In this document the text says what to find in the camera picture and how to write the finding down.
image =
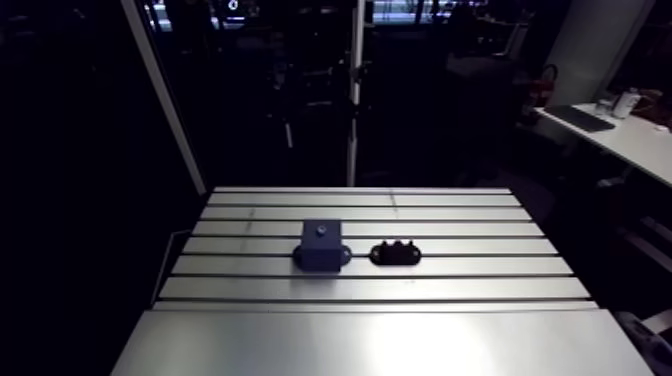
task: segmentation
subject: white pole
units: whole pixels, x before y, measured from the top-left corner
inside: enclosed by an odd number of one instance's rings
[[[142,60],[145,62],[145,67],[147,68],[147,73],[149,73],[149,78],[152,80],[152,84],[154,85],[156,95],[159,97],[159,102],[161,103],[163,112],[166,115],[166,120],[168,120],[168,125],[170,126],[170,129],[173,132],[173,136],[175,137],[175,141],[177,142],[177,147],[180,149],[184,163],[187,165],[187,170],[189,170],[191,180],[196,187],[196,192],[202,196],[206,193],[205,183],[203,183],[203,178],[201,177],[201,172],[198,169],[198,164],[196,164],[196,159],[194,158],[194,154],[191,152],[189,141],[187,141],[187,137],[184,134],[184,128],[182,127],[180,118],[177,116],[177,111],[175,110],[173,100],[170,97],[170,93],[168,92],[166,82],[163,80],[159,63],[156,61],[154,50],[152,49],[152,45],[149,42],[149,37],[147,36],[145,27],[142,24],[142,18],[140,18],[138,7],[135,4],[135,0],[121,0],[121,5],[124,8],[124,13],[126,13],[128,24],[131,26],[131,31],[133,32],[135,42],[138,44],[138,49],[140,50],[140,55],[142,55]]]
[[[357,7],[352,13],[352,45],[350,49],[350,70],[356,72],[362,65],[362,51],[364,47],[364,10],[366,0],[357,0]],[[350,77],[350,100],[355,106],[359,105],[359,83],[356,76]],[[352,119],[350,137],[348,138],[348,187],[355,186],[355,171],[357,168],[357,120]]]

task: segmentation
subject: vertical post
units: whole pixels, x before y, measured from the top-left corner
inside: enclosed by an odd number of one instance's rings
[[[420,25],[422,22],[422,12],[424,12],[425,0],[417,0],[418,5],[415,8],[415,24]]]
[[[355,73],[362,66],[362,53],[364,49],[364,11],[366,0],[357,0],[357,7],[352,12],[352,44],[350,48],[350,71]],[[359,106],[359,82],[358,74],[350,75],[350,100],[355,106]],[[357,119],[352,119],[350,137],[348,139],[347,158],[347,184],[355,186],[355,174],[357,168]]]
[[[156,60],[154,49],[152,48],[149,37],[147,36],[147,31],[142,23],[138,6],[135,3],[135,0],[121,0],[121,5],[124,8],[126,19],[133,32],[133,38],[138,44],[140,55],[142,55],[142,60],[145,62],[145,67],[147,68],[147,73],[149,73],[149,78],[152,81],[156,95],[159,97],[159,102],[166,115],[170,130],[173,132],[173,137],[175,137],[175,141],[177,142],[177,147],[184,159],[184,163],[187,165],[187,170],[189,170],[189,175],[194,183],[196,192],[198,192],[199,195],[203,195],[206,192],[205,183],[201,177],[201,172],[198,169],[194,154],[191,152],[189,141],[187,140],[184,128],[182,127],[182,122],[177,115],[177,110],[175,109],[173,100],[168,92],[168,86],[161,74],[161,69]]]

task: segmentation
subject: black plastic part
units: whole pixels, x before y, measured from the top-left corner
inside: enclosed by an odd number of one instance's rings
[[[382,242],[371,248],[369,259],[380,266],[416,265],[422,259],[422,252],[413,244],[413,241],[404,244],[397,240],[392,244]]]

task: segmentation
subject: white desk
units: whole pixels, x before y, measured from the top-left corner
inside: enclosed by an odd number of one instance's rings
[[[304,218],[353,258],[304,273]],[[414,266],[379,267],[383,239]],[[646,376],[508,189],[217,188],[114,376]]]
[[[580,104],[574,107],[593,114],[593,104]],[[616,128],[590,133],[547,113],[543,108],[536,110],[543,117],[553,120],[672,187],[672,133],[656,130],[655,124],[636,116],[630,116],[625,120],[600,116],[599,118],[615,125]]]

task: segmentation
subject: aluminum table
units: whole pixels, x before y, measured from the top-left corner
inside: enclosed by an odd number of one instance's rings
[[[304,219],[353,258],[298,270]],[[415,266],[369,261],[409,240]],[[507,189],[217,188],[114,375],[651,375]]]

